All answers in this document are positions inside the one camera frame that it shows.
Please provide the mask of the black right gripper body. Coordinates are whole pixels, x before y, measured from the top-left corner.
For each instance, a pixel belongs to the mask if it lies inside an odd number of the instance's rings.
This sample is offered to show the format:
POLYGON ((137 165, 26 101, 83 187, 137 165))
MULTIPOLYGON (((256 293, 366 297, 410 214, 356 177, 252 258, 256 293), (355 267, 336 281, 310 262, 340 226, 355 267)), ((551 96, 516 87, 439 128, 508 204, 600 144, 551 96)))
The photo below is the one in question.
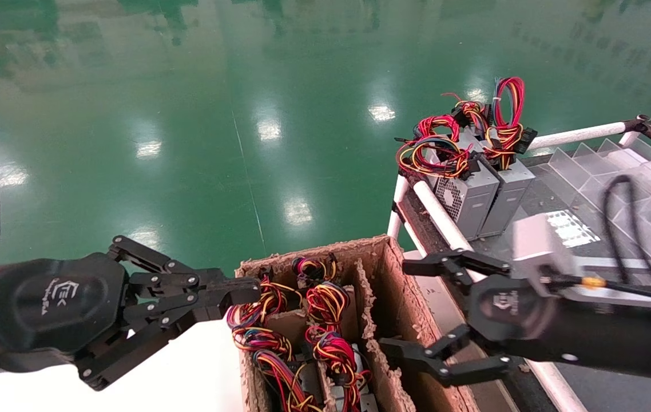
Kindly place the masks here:
POLYGON ((491 275, 469 292, 467 323, 491 350, 529 360, 556 360, 542 340, 559 299, 543 296, 526 279, 491 275))

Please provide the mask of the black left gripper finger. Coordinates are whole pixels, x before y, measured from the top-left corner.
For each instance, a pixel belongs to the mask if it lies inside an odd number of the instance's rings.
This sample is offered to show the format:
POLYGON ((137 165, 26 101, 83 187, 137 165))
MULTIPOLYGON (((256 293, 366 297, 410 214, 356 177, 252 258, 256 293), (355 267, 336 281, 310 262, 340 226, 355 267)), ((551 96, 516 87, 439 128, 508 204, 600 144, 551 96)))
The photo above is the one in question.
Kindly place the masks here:
POLYGON ((194 269, 125 236, 117 236, 109 246, 114 261, 139 268, 127 275, 126 290, 137 298, 159 307, 178 303, 195 307, 231 307, 254 303, 260 295, 260 282, 252 278, 227 278, 221 269, 194 269))
POLYGON ((121 320, 76 356, 79 378, 102 391, 196 323, 221 320, 246 295, 179 295, 126 307, 121 320))

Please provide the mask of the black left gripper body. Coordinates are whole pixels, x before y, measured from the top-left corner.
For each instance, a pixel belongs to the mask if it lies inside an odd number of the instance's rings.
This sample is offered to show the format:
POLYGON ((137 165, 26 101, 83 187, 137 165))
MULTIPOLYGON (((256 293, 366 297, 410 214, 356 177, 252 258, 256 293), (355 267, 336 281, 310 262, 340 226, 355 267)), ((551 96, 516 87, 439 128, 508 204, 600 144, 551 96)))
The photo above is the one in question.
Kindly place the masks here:
POLYGON ((73 363, 113 328, 126 278, 104 253, 0 266, 0 373, 73 363))

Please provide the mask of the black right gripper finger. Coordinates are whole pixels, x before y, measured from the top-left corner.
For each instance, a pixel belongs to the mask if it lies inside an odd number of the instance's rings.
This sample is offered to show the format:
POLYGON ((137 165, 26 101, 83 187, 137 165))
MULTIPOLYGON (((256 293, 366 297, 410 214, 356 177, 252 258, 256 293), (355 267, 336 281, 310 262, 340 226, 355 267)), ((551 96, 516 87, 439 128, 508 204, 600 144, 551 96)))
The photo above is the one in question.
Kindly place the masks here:
POLYGON ((427 347, 417 342, 382 338, 380 348, 387 358, 417 372, 427 373, 443 387, 501 380, 510 367, 510 357, 506 355, 448 363, 449 358, 469 346, 474 337, 479 335, 469 325, 460 325, 427 347))
POLYGON ((467 249, 430 253, 419 260, 402 260, 402 273, 442 278, 459 287, 470 287, 492 275, 508 276, 511 264, 467 249))

